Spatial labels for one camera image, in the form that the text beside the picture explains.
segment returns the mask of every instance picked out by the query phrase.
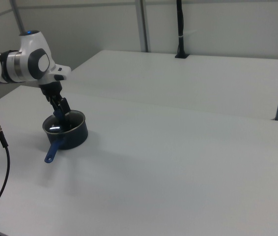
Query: white table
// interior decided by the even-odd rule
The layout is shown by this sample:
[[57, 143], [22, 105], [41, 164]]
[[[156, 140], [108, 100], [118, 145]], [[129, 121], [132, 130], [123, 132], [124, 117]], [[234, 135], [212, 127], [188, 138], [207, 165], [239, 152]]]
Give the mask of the white table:
[[73, 71], [70, 88], [64, 89], [198, 111], [276, 117], [278, 60], [174, 56], [101, 51]]
[[[46, 164], [38, 88], [0, 100], [7, 236], [277, 236], [278, 121], [65, 93], [89, 137]], [[6, 159], [0, 145], [0, 187]]]

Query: saucepan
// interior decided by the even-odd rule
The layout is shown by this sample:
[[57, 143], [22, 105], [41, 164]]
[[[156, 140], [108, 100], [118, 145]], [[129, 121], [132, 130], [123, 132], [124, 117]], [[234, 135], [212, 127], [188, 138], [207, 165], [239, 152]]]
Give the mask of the saucepan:
[[82, 112], [75, 110], [71, 110], [66, 115], [66, 121], [57, 118], [57, 114], [54, 113], [43, 122], [43, 130], [51, 143], [44, 160], [46, 163], [54, 160], [57, 150], [75, 148], [88, 137], [85, 116]]

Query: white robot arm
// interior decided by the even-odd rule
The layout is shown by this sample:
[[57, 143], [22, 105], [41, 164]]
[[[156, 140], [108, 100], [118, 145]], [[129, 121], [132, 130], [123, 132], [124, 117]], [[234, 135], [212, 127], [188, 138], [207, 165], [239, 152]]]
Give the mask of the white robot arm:
[[65, 98], [60, 96], [60, 81], [66, 80], [71, 69], [68, 66], [55, 64], [51, 50], [43, 36], [37, 30], [21, 33], [19, 51], [0, 53], [0, 81], [19, 83], [38, 81], [39, 86], [52, 104], [63, 116], [69, 111]]

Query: black saucepan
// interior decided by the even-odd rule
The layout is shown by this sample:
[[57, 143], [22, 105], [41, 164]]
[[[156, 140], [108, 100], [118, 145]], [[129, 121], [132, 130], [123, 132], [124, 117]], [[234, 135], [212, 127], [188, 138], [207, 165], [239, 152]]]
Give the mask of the black saucepan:
[[61, 122], [54, 115], [43, 122], [43, 130], [50, 140], [51, 147], [45, 157], [51, 163], [58, 149], [72, 149], [82, 144], [88, 137], [85, 116], [82, 112], [71, 110], [66, 115], [66, 122]]

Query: pot handle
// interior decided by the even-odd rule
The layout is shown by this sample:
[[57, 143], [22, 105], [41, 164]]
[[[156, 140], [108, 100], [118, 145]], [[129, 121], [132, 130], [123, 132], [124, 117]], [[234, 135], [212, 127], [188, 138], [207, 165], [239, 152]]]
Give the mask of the pot handle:
[[47, 152], [46, 154], [46, 157], [45, 157], [45, 162], [46, 163], [51, 163], [53, 160], [54, 160], [54, 157], [56, 155], [56, 152], [57, 150], [59, 149], [59, 147], [64, 143], [64, 138], [61, 138], [61, 139], [57, 139], [55, 140], [51, 146], [50, 146], [50, 149], [49, 151]]

